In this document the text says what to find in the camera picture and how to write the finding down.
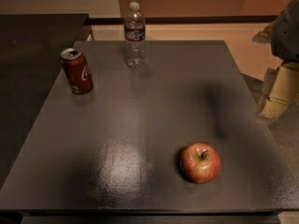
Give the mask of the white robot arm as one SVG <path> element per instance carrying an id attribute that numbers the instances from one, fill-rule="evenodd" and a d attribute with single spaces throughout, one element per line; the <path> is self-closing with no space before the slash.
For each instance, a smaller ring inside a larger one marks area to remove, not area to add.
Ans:
<path id="1" fill-rule="evenodd" d="M 269 44 L 272 54 L 282 61 L 278 68 L 267 69 L 258 102 L 257 117 L 271 122 L 278 119 L 299 94 L 299 0 L 291 0 L 252 41 Z"/>

